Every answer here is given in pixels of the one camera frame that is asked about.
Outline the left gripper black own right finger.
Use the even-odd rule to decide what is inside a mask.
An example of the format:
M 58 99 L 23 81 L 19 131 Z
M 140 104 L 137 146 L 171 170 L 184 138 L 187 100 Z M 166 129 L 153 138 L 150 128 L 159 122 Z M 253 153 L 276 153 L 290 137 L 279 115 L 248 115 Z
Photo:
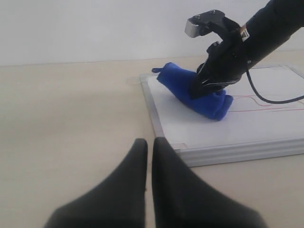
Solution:
M 158 228 L 265 228 L 260 214 L 208 185 L 164 137 L 153 144 L 152 194 Z

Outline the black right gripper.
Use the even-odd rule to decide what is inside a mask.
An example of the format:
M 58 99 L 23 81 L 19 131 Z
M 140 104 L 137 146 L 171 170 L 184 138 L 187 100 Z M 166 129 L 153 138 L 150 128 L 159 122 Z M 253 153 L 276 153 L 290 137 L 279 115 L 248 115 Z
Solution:
M 191 99 L 221 91 L 237 83 L 252 67 L 251 37 L 230 35 L 207 49 L 208 58 L 197 68 L 189 86 Z

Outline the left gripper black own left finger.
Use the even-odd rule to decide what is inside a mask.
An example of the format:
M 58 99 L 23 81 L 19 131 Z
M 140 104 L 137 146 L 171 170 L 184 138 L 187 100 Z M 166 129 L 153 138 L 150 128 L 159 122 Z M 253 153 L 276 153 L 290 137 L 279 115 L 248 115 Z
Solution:
M 56 209 L 47 228 L 143 228 L 148 145 L 136 139 L 123 161 L 100 184 Z

